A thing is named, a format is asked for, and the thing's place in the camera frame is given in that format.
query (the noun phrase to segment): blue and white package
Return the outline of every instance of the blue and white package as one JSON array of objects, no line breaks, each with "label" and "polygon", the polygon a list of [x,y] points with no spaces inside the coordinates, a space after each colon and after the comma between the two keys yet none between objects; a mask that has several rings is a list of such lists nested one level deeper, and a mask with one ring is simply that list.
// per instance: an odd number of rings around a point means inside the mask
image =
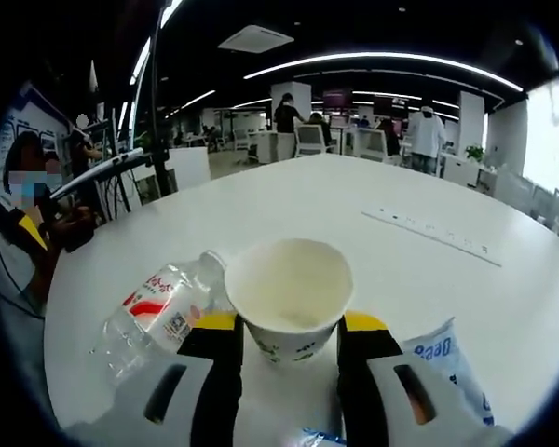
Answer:
[{"label": "blue and white package", "polygon": [[492,426],[495,418],[486,395],[474,378],[470,365],[457,345],[454,319],[426,335],[400,343],[404,352],[414,352],[430,363],[437,371],[456,384],[462,391],[470,409],[483,422]]},{"label": "blue and white package", "polygon": [[346,445],[346,441],[338,436],[303,428],[298,440],[291,447],[338,447],[340,445]]}]

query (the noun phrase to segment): window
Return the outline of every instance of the window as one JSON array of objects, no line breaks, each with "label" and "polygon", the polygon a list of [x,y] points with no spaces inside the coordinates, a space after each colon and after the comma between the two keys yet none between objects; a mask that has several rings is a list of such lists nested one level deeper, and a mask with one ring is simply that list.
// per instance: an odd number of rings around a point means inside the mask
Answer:
[{"label": "window", "polygon": [[528,93],[528,138],[524,177],[559,189],[559,79]]}]

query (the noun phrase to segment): power strip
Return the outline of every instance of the power strip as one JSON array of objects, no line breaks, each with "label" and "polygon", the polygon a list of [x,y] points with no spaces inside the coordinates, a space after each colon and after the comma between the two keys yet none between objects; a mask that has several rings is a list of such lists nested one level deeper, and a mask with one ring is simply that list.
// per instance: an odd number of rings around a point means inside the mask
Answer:
[{"label": "power strip", "polygon": [[466,237],[456,235],[449,230],[438,228],[432,223],[420,222],[419,220],[416,220],[412,217],[404,216],[402,214],[392,212],[384,208],[380,208],[375,213],[366,211],[362,211],[361,213],[362,215],[370,217],[371,219],[385,222],[386,224],[399,226],[404,230],[408,230],[412,233],[427,237],[436,242],[440,242],[449,247],[453,247],[456,250],[464,251],[465,253],[480,258],[483,261],[487,261],[492,265],[501,267],[501,263],[495,258],[491,250],[489,250],[486,245],[479,244],[467,239]]}]

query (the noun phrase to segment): white round table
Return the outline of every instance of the white round table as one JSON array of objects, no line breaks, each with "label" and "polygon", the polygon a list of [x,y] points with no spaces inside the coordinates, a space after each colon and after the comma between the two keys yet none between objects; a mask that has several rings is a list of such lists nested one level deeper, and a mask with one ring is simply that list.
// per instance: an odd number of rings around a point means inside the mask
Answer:
[{"label": "white round table", "polygon": [[[361,214],[379,207],[495,247],[501,267]],[[385,321],[397,340],[456,317],[458,341],[498,424],[520,429],[554,391],[559,238],[522,213],[444,180],[323,155],[167,196],[61,255],[44,342],[49,395],[61,426],[93,421],[112,404],[89,351],[103,321],[159,267],[208,249],[231,256],[284,237],[341,250],[355,281],[351,308]],[[245,331],[235,445],[271,445],[261,437],[291,428],[330,429],[339,421],[336,378],[334,341],[308,368],[283,370],[263,359]]]}]

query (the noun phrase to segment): person in white shirt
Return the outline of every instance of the person in white shirt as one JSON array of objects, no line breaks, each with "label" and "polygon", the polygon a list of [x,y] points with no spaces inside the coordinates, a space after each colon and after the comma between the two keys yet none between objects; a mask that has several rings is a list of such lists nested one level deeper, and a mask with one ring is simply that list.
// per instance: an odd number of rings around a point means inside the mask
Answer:
[{"label": "person in white shirt", "polygon": [[427,105],[410,116],[408,134],[412,136],[412,169],[434,175],[437,156],[447,141],[443,121]]}]

